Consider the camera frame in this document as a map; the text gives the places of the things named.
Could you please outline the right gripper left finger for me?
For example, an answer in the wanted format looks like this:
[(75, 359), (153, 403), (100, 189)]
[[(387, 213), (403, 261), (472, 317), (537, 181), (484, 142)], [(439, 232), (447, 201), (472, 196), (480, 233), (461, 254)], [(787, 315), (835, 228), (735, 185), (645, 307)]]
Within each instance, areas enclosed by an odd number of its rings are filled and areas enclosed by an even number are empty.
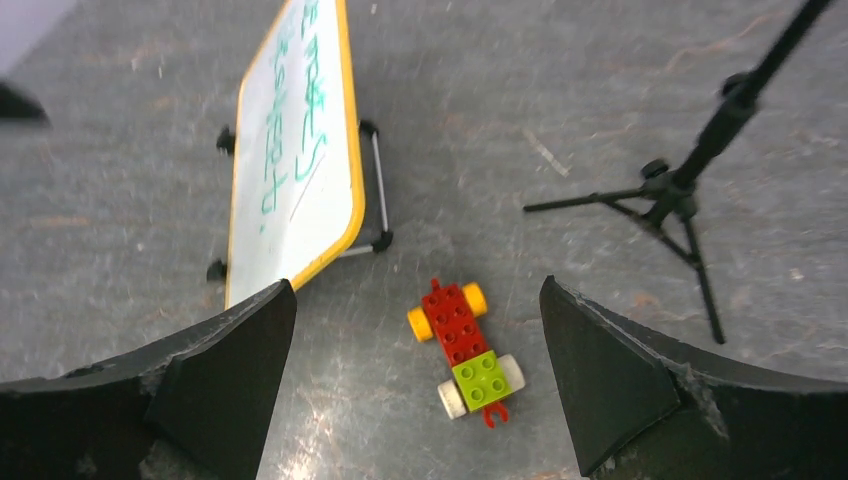
[(259, 469), (297, 312), (277, 281), (224, 312), (63, 376), (1, 387), (5, 479), (214, 479)]

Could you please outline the yellow framed whiteboard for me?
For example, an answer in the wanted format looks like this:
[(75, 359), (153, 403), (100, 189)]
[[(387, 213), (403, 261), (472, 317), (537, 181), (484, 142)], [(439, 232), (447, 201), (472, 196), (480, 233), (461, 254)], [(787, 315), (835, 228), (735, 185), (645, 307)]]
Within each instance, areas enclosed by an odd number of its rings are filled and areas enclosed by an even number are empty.
[(278, 281), (300, 288), (340, 257), (392, 243), (387, 220), (364, 240), (367, 189), (388, 214), (379, 131), (358, 116), (343, 1), (286, 1), (240, 83), (236, 119), (217, 146), (233, 159), (228, 250), (208, 268), (231, 308)]

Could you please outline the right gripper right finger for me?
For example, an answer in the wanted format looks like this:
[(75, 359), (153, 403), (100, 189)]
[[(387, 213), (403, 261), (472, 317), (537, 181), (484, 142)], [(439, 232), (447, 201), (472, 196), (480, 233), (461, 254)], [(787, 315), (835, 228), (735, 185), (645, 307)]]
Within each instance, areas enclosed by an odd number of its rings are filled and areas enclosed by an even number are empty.
[(554, 277), (544, 281), (539, 305), (584, 477), (846, 477), (845, 383), (702, 350)]

